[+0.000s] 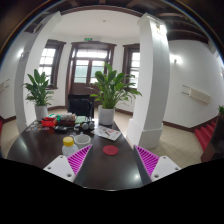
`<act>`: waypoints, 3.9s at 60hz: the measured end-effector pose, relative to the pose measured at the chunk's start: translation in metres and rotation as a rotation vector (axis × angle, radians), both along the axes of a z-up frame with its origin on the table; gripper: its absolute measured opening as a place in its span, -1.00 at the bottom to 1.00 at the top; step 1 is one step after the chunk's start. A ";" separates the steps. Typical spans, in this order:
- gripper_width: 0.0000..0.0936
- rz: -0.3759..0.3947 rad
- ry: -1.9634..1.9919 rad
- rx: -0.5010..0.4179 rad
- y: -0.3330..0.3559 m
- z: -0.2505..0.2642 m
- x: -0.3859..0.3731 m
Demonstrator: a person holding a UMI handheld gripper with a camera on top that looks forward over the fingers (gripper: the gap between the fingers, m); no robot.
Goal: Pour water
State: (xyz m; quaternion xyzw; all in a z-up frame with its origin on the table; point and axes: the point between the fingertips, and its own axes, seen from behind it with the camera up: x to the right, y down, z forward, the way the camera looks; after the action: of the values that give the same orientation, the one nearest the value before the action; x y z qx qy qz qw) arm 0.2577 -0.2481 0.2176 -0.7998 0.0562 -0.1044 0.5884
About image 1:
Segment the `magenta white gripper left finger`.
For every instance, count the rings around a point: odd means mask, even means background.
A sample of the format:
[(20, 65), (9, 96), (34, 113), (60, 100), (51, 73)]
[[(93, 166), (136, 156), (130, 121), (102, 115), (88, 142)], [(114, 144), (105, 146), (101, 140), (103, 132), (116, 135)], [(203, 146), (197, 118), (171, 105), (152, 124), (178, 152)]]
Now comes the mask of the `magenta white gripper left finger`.
[(44, 170), (67, 181), (73, 182), (91, 148), (92, 145), (88, 145), (69, 156), (59, 155), (50, 162)]

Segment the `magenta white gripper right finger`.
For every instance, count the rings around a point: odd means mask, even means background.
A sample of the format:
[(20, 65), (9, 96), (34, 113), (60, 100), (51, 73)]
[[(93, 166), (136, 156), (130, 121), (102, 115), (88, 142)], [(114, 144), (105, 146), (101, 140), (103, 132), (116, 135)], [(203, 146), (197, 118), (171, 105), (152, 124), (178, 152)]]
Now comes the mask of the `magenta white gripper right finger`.
[(180, 167), (168, 156), (159, 157), (137, 145), (134, 146), (134, 151), (152, 182), (180, 170)]

